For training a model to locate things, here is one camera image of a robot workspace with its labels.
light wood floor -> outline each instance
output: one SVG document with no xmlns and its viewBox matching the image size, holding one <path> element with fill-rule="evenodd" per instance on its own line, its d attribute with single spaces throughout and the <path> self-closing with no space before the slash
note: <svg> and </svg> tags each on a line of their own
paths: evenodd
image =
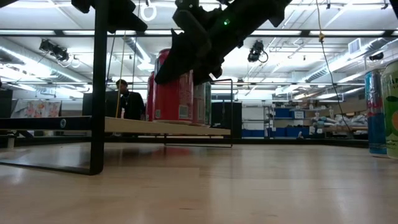
<svg viewBox="0 0 398 224">
<path fill-rule="evenodd" d="M 87 165 L 89 144 L 31 162 Z M 397 223 L 398 162 L 366 149 L 108 144 L 101 175 L 0 166 L 0 223 Z"/>
</svg>

green can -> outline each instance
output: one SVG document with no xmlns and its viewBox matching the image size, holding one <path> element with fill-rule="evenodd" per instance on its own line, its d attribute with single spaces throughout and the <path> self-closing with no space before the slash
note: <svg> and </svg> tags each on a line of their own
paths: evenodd
<svg viewBox="0 0 398 224">
<path fill-rule="evenodd" d="M 205 126 L 211 126 L 211 84 L 205 83 Z"/>
<path fill-rule="evenodd" d="M 398 159 L 398 60 L 387 66 L 381 81 L 386 116 L 387 155 Z"/>
</svg>

